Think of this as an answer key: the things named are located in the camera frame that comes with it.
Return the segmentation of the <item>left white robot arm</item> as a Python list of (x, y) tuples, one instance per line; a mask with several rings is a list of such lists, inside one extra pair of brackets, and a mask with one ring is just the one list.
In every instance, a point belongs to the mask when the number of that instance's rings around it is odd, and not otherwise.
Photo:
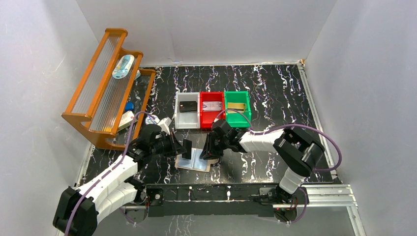
[(103, 219), (126, 203), (144, 203), (146, 185), (134, 176), (154, 159), (186, 152), (169, 129), (171, 122), (164, 118), (145, 125), (127, 151), (103, 173), (78, 188), (65, 189), (53, 226), (66, 236), (91, 236)]

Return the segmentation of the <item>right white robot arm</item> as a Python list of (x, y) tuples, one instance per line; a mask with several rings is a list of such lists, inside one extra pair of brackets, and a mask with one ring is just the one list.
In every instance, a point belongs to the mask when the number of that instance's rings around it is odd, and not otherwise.
[(254, 132), (249, 128), (231, 127), (226, 120), (218, 119), (207, 134), (200, 159), (219, 159), (226, 149), (240, 153), (277, 153), (286, 163), (287, 170), (270, 199), (288, 204), (296, 198), (296, 191), (325, 154), (321, 142), (308, 134), (307, 129), (307, 126), (292, 124), (274, 131)]

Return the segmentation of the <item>white plastic bin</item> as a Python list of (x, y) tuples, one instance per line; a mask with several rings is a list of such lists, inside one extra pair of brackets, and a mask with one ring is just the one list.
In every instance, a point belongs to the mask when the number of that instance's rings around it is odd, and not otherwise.
[[(191, 102), (192, 111), (181, 112), (181, 102)], [(174, 122), (176, 129), (200, 129), (200, 93), (176, 93)]]

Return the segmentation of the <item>green plastic bin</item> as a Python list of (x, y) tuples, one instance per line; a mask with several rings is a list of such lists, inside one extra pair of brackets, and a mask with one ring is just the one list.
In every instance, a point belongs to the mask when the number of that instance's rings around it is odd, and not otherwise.
[(246, 120), (248, 119), (251, 121), (252, 112), (250, 107), (250, 99), (249, 94), (247, 91), (225, 91), (224, 92), (224, 99), (225, 99), (225, 108), (228, 109), (228, 102), (235, 102), (235, 103), (244, 103), (245, 104), (245, 112), (243, 113), (235, 113), (226, 111), (226, 121), (231, 127), (236, 128), (248, 128), (250, 127), (250, 123)]

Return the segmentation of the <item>beige leather card holder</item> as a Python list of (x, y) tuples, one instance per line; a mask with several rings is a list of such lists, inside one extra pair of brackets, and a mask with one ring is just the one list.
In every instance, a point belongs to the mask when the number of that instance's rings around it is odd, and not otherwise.
[(186, 159), (183, 154), (176, 157), (175, 167), (178, 169), (194, 170), (208, 173), (212, 165), (216, 164), (219, 159), (204, 160), (200, 159), (203, 150), (199, 148), (191, 149), (191, 159)]

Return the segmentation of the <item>red plastic bin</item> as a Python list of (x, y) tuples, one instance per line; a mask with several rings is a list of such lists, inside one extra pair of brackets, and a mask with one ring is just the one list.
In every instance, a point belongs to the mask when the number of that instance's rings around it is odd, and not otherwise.
[(220, 101), (222, 103), (222, 110), (225, 110), (224, 92), (200, 92), (200, 128), (211, 129), (212, 123), (221, 111), (204, 112), (204, 101)]

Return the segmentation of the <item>dark grey card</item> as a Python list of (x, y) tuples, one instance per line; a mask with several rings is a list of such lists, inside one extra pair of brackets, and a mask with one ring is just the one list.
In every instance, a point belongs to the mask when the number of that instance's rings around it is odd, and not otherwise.
[(196, 112), (198, 110), (197, 103), (191, 101), (190, 103), (184, 102), (179, 104), (179, 111), (181, 113), (187, 113), (187, 112)]

